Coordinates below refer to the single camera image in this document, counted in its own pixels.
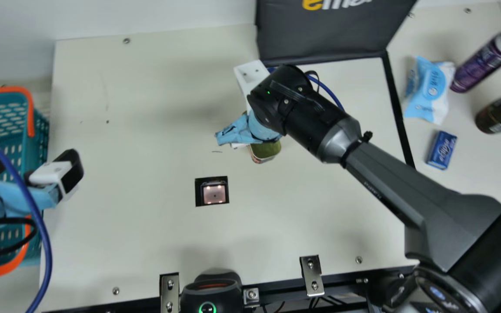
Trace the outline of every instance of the black cable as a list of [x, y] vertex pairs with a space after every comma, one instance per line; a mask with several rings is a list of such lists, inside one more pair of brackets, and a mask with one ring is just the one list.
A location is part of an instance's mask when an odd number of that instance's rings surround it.
[[333, 301], [336, 301], [340, 305], [347, 305], [347, 303], [344, 303], [344, 301], [341, 301], [340, 299], [334, 297], [334, 296], [328, 296], [328, 298], [332, 299]]
[[311, 307], [310, 305], [308, 306], [309, 309], [314, 309], [318, 303], [320, 302], [320, 298], [314, 298], [312, 299], [312, 302], [314, 302], [316, 300], [316, 303]]
[[17, 218], [0, 218], [0, 225], [12, 225], [12, 224], [13, 225], [28, 224], [32, 227], [32, 231], [30, 232], [30, 234], [28, 234], [28, 236], [26, 236], [24, 239], [17, 242], [16, 244], [13, 244], [12, 246], [5, 247], [5, 248], [1, 249], [0, 250], [0, 257], [4, 256], [5, 254], [19, 250], [20, 248], [22, 248], [22, 246], [24, 246], [25, 244], [30, 242], [30, 240], [32, 240], [32, 238], [34, 238], [34, 236], [36, 236], [36, 233], [38, 232], [38, 228], [36, 227], [34, 220], [31, 220], [30, 218], [18, 218], [18, 217]]
[[274, 311], [274, 313], [280, 313], [280, 311], [284, 308], [284, 305], [285, 305], [285, 301], [282, 302], [282, 305], [280, 305], [280, 307], [278, 307], [278, 309], [276, 311]]
[[[316, 79], [317, 79], [318, 81], [320, 81], [320, 75], [318, 75], [318, 73], [316, 73], [316, 71], [306, 71], [304, 74], [305, 74], [307, 77], [308, 77], [308, 76], [310, 76], [310, 75], [314, 75], [314, 76], [316, 77]], [[316, 85], [316, 92], [317, 92], [317, 93], [319, 93], [319, 92], [320, 92], [320, 84], [319, 84], [319, 83]]]
[[324, 297], [320, 297], [320, 299], [322, 299], [323, 301], [326, 301], [327, 303], [329, 303], [330, 305], [338, 305], [337, 303], [335, 302], [332, 302], [332, 301], [329, 301], [328, 299], [324, 298]]

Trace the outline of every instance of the metal bracket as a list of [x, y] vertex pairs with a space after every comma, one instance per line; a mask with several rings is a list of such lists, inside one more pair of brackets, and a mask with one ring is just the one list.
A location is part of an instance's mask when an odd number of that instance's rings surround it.
[[179, 274], [160, 275], [161, 313], [179, 312]]
[[258, 288], [249, 288], [243, 290], [243, 305], [245, 307], [259, 307], [260, 295]]
[[309, 297], [324, 295], [320, 258], [318, 256], [300, 257], [300, 261], [301, 274], [303, 275], [304, 285], [307, 288], [307, 295]]

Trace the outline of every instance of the green led light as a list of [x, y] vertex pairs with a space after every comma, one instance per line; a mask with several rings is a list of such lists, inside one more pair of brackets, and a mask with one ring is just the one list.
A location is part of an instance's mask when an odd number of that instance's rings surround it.
[[211, 303], [211, 302], [205, 302], [205, 303], [201, 304], [200, 307], [198, 308], [198, 312], [197, 313], [203, 313], [202, 312], [202, 307], [204, 307], [207, 304], [211, 305], [212, 308], [214, 309], [214, 311], [212, 313], [216, 313], [215, 305], [214, 305], [214, 303]]

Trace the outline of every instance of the blue cable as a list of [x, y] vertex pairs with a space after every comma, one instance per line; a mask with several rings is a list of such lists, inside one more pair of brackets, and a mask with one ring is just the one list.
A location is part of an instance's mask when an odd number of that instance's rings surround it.
[[32, 301], [32, 304], [26, 311], [26, 313], [34, 313], [34, 311], [38, 308], [38, 305], [40, 305], [40, 302], [42, 302], [42, 299], [46, 294], [47, 288], [50, 285], [51, 271], [53, 265], [50, 236], [47, 233], [46, 225], [44, 224], [42, 219], [42, 214], [40, 214], [40, 211], [38, 210], [38, 205], [36, 205], [36, 202], [34, 201], [32, 194], [30, 194], [30, 192], [28, 191], [28, 188], [26, 187], [26, 184], [24, 184], [24, 181], [20, 177], [20, 174], [18, 174], [17, 170], [14, 168], [10, 160], [1, 150], [0, 150], [0, 161], [4, 164], [7, 171], [13, 176], [15, 182], [17, 183], [18, 188], [21, 190], [22, 195], [26, 200], [26, 203], [28, 204], [28, 206], [30, 206], [32, 217], [34, 219], [34, 222], [36, 223], [36, 226], [38, 227], [40, 236], [42, 238], [44, 255], [46, 257], [46, 271], [44, 272], [42, 285], [38, 290], [38, 294], [36, 294], [36, 297]]
[[[268, 68], [268, 72], [272, 73], [273, 71], [275, 71], [276, 68], [275, 67], [269, 67]], [[339, 101], [339, 99], [336, 97], [335, 93], [333, 93], [330, 88], [328, 88], [328, 86], [324, 85], [324, 83], [322, 83], [321, 81], [319, 81], [318, 79], [315, 79], [314, 77], [312, 77], [311, 75], [308, 75], [308, 79], [310, 81], [312, 81], [313, 83], [316, 83], [318, 84], [322, 89], [324, 89], [324, 91], [326, 91], [328, 93], [328, 95], [330, 95], [330, 97], [332, 97], [332, 99], [334, 100], [334, 102], [336, 103], [336, 105], [343, 111], [345, 112], [344, 110], [344, 106], [341, 104], [341, 102]]]

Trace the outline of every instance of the blue tissue pack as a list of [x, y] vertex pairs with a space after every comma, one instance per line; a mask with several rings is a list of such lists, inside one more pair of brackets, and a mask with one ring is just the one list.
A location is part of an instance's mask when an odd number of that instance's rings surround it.
[[433, 63], [417, 57], [415, 67], [409, 72], [404, 117], [418, 117], [441, 125], [448, 114], [448, 90], [454, 74], [455, 65], [451, 62]]

